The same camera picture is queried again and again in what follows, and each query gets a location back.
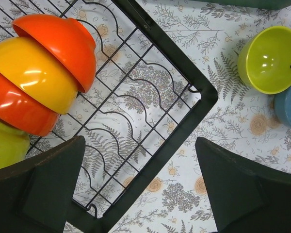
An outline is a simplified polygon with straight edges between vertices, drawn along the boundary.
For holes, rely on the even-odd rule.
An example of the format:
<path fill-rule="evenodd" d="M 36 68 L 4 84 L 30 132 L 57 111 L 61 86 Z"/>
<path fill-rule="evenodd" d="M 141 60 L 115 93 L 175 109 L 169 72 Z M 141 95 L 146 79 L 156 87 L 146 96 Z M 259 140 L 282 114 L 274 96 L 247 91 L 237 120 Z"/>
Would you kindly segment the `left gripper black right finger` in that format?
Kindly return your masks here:
<path fill-rule="evenodd" d="M 291 174 L 198 137 L 195 143 L 219 233 L 291 233 Z"/>

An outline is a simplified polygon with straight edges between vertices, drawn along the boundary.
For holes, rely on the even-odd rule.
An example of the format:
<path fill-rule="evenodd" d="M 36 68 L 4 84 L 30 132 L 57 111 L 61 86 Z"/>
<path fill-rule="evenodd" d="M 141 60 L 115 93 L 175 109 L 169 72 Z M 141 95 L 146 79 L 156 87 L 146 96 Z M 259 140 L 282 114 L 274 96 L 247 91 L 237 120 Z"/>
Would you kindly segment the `yellow orange bowl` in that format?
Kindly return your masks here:
<path fill-rule="evenodd" d="M 58 114 L 67 114 L 77 96 L 73 75 L 30 37 L 11 37 L 0 42 L 0 73 Z"/>

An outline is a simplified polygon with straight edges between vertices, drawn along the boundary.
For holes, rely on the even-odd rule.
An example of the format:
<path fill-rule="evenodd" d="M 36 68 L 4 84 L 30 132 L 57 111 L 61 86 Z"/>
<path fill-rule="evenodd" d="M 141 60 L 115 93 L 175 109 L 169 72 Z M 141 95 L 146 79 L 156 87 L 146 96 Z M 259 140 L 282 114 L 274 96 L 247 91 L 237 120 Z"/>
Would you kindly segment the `blue bowl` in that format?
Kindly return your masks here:
<path fill-rule="evenodd" d="M 283 92 L 275 94 L 274 107 L 278 120 L 291 128 L 291 86 Z"/>

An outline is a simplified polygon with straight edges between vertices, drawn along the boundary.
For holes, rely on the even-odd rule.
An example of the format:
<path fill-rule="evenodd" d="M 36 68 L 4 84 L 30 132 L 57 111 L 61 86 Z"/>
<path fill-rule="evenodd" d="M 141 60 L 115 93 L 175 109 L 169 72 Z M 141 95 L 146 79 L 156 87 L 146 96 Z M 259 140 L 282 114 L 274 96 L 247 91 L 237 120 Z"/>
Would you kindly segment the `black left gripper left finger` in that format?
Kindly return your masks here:
<path fill-rule="evenodd" d="M 63 232 L 84 152 L 75 136 L 0 169 L 0 233 Z"/>

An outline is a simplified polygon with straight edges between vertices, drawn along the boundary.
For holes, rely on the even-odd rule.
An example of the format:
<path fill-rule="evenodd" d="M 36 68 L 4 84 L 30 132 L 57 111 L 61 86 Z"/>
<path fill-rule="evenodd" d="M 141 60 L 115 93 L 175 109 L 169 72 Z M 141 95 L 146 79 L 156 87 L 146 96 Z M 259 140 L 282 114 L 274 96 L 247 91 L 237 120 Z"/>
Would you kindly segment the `red orange bowl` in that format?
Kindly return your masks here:
<path fill-rule="evenodd" d="M 37 136 L 54 128 L 59 114 L 40 104 L 0 73 L 0 120 Z"/>

